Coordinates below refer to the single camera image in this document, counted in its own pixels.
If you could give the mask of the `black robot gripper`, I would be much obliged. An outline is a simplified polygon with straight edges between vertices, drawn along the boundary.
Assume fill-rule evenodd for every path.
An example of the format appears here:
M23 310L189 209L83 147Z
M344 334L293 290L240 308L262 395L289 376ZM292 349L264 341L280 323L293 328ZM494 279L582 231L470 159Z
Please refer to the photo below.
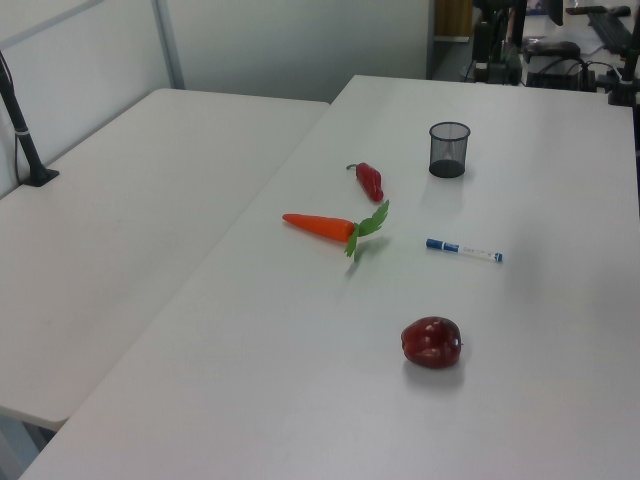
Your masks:
M481 17L474 26L472 60L474 80L488 80L488 64L502 60L502 83L521 81L521 60L525 1L473 1Z

